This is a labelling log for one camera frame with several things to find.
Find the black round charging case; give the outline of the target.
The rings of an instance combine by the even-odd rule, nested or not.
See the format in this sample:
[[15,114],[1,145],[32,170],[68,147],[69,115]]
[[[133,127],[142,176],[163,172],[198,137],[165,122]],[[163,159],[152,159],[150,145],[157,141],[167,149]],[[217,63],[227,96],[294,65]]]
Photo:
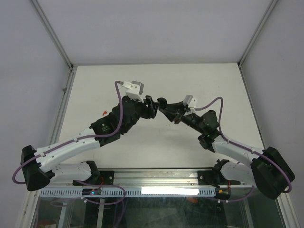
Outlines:
[[167,100],[165,98],[160,97],[160,98],[157,99],[157,101],[159,103],[158,106],[159,106],[160,109],[164,109],[164,108],[167,107],[168,103],[167,103]]

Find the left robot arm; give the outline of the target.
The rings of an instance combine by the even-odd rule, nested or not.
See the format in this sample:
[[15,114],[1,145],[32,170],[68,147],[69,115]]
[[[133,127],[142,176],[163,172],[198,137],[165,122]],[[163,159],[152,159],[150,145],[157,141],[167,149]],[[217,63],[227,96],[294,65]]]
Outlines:
[[94,161],[79,164],[65,164],[64,161],[119,140],[141,118],[155,118],[157,111],[166,103],[161,98],[154,101],[151,96],[142,101],[124,96],[119,98],[118,105],[108,115],[91,123],[76,136],[42,148],[24,147],[20,161],[23,184],[28,191],[40,190],[55,182],[97,184],[100,172]]

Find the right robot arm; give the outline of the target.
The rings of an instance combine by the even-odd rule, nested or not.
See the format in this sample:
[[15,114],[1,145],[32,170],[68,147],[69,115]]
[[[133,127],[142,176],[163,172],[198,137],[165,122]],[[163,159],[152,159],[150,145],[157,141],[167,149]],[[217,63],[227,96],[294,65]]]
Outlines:
[[173,104],[168,104],[164,98],[158,101],[159,111],[168,120],[174,124],[184,123],[200,133],[198,141],[205,150],[228,157],[213,167],[212,178],[216,183],[223,184],[227,180],[244,182],[257,187],[272,200],[292,190],[295,175],[277,149],[250,147],[227,137],[221,129],[222,114],[209,110],[197,115],[197,100],[191,95]]

